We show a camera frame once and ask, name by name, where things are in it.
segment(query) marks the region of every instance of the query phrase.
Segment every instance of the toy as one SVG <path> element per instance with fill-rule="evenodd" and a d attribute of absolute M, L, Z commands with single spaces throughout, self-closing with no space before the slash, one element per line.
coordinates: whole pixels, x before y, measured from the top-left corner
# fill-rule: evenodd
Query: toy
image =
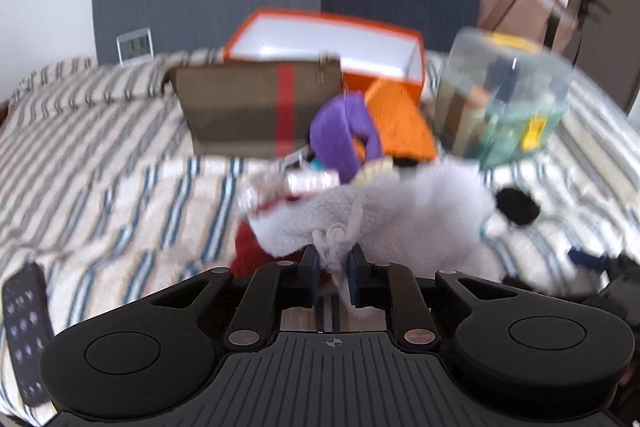
<path fill-rule="evenodd" d="M 398 169 L 394 167 L 393 159 L 385 156 L 379 160 L 365 163 L 358 174 L 351 180 L 351 184 L 359 185 L 389 179 L 398 180 L 399 177 L 400 174 Z"/>
<path fill-rule="evenodd" d="M 342 183 L 350 182 L 362 165 L 353 138 L 365 144 L 366 161 L 382 158 L 380 137 L 361 92 L 332 98 L 320 108 L 311 123 L 311 149 L 326 168 L 338 171 Z"/>
<path fill-rule="evenodd" d="M 421 277 L 438 268 L 482 273 L 478 230 L 493 211 L 494 198 L 475 166 L 443 158 L 401 179 L 280 201 L 249 222 L 262 249 L 276 259 L 315 245 L 322 269 L 348 302 L 344 260 L 356 243 L 372 263 L 403 264 Z"/>
<path fill-rule="evenodd" d="M 385 78 L 377 79 L 364 94 L 386 156 L 431 162 L 438 155 L 433 135 L 405 87 Z M 356 143 L 358 158 L 364 149 Z"/>

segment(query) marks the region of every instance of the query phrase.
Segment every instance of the striped bedsheet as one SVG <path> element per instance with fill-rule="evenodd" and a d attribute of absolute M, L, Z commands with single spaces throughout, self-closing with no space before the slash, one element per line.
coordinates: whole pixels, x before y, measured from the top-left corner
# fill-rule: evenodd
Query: striped bedsheet
<path fill-rule="evenodd" d="M 194 157 L 176 97 L 159 93 L 167 68 L 214 56 L 164 55 L 130 68 L 75 58 L 32 73 L 16 91 L 0 133 L 0 284 L 37 260 L 55 333 L 233 258 L 238 183 L 263 163 Z M 441 63 L 430 55 L 433 89 Z M 569 247 L 639 253 L 640 140 L 576 75 L 572 111 L 545 150 L 484 175 L 493 190 L 530 190 L 543 214 L 524 229 L 490 218 L 477 275 L 509 273 L 562 294 L 600 284 L 569 263 Z M 324 312 L 287 313 L 283 327 L 380 327 L 379 315 L 363 321 L 332 296 L 324 303 Z M 0 410 L 34 425 L 54 414 L 50 404 L 22 403 L 4 328 Z"/>

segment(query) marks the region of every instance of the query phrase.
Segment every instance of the red stripe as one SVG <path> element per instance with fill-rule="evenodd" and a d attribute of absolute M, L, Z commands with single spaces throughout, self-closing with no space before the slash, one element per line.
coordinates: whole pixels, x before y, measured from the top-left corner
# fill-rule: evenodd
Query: red stripe
<path fill-rule="evenodd" d="M 278 99 L 276 102 L 276 156 L 293 152 L 296 75 L 292 64 L 278 66 Z"/>

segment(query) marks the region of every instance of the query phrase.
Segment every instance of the circular pad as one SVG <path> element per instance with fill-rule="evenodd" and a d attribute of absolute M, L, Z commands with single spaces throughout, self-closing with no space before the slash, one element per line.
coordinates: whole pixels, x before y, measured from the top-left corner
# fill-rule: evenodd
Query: circular pad
<path fill-rule="evenodd" d="M 509 334 L 523 346 L 552 350 L 577 346 L 587 336 L 580 324 L 561 317 L 522 319 L 511 325 Z"/>
<path fill-rule="evenodd" d="M 122 331 L 96 339 L 84 356 L 101 373 L 129 375 L 154 363 L 160 356 L 160 344 L 148 335 Z"/>

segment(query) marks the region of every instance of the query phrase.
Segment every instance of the orange box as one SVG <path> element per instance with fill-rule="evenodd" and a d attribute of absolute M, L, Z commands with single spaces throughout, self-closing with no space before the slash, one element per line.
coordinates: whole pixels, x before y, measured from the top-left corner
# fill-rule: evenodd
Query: orange box
<path fill-rule="evenodd" d="M 364 100 L 386 156 L 411 158 L 418 162 L 436 159 L 438 150 L 433 134 L 402 86 L 379 78 L 367 90 Z M 357 140 L 355 148 L 364 162 L 364 147 Z"/>
<path fill-rule="evenodd" d="M 225 58 L 313 60 L 339 55 L 348 89 L 367 90 L 380 76 L 401 82 L 418 102 L 424 42 L 416 30 L 329 13 L 261 8 L 242 23 Z"/>

